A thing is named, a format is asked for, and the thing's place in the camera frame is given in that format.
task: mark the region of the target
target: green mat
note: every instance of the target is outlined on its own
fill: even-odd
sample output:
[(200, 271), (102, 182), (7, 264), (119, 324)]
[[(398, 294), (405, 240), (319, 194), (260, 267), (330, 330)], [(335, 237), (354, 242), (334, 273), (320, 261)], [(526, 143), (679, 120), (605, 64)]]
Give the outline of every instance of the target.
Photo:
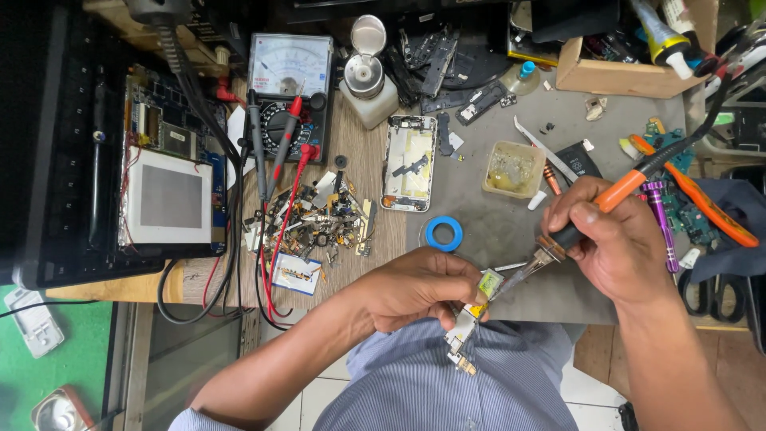
[[(1, 286), (0, 297), (14, 288)], [(67, 383), (93, 420), (101, 417), (112, 303), (48, 309), (64, 333), (64, 342), (39, 359), (32, 357), (13, 318), (0, 319), (0, 429), (34, 431), (32, 408)], [(0, 312), (5, 311), (5, 303), (0, 302)]]

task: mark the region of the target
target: hand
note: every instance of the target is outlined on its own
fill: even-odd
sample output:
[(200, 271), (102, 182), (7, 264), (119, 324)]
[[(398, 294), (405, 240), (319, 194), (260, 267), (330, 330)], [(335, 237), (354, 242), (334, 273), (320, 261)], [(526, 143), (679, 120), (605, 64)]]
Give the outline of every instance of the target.
[(567, 251), (583, 274), (615, 305), (638, 304), (673, 294), (667, 251), (649, 206), (629, 196), (609, 214), (591, 203), (612, 183), (583, 176), (545, 209), (542, 230), (557, 232), (571, 220), (589, 239)]
[[(363, 275), (344, 292), (372, 318), (380, 332), (396, 331), (423, 317), (437, 317), (441, 326), (455, 326), (450, 308), (483, 305), (486, 295), (476, 286), (481, 272), (470, 262), (435, 248), (420, 247)], [(484, 320), (489, 318), (485, 313)]]

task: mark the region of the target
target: man's left hand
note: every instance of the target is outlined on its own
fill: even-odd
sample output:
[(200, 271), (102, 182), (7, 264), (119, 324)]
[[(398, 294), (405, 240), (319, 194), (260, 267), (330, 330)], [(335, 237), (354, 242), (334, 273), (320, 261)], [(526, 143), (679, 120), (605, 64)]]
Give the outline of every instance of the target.
[(448, 331), (455, 326), (452, 307), (487, 303), (476, 286), (481, 278), (467, 260), (420, 247), (368, 272), (343, 293), (361, 303), (380, 332), (396, 331), (423, 317), (438, 318)]

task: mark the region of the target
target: purple screwdriver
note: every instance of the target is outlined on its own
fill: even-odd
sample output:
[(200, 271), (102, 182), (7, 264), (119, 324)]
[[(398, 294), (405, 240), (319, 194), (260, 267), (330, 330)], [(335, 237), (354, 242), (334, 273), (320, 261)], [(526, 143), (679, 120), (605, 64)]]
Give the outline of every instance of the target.
[(663, 197), (661, 190), (665, 186), (662, 181), (654, 181), (652, 183), (645, 183), (641, 186), (641, 189), (647, 194), (647, 202), (654, 213), (654, 218), (657, 219), (657, 224), (660, 225), (660, 230), (663, 231), (665, 237), (665, 245), (668, 251), (667, 267), (671, 274), (675, 274), (679, 271), (678, 258), (676, 258), (676, 246), (673, 243), (673, 231), (668, 226), (668, 219), (665, 215), (665, 208), (663, 207)]

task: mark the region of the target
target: blue striped shirt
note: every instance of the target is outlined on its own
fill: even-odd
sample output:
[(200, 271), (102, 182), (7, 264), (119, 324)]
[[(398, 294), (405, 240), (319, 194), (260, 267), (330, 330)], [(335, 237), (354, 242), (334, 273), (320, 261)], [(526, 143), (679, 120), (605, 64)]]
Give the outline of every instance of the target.
[[(572, 342), (560, 324), (490, 321), (461, 353), (475, 377), (447, 359), (435, 319), (376, 333), (349, 352), (351, 381), (322, 412), (314, 431), (576, 430), (559, 394)], [(187, 409), (171, 431), (236, 431)]]

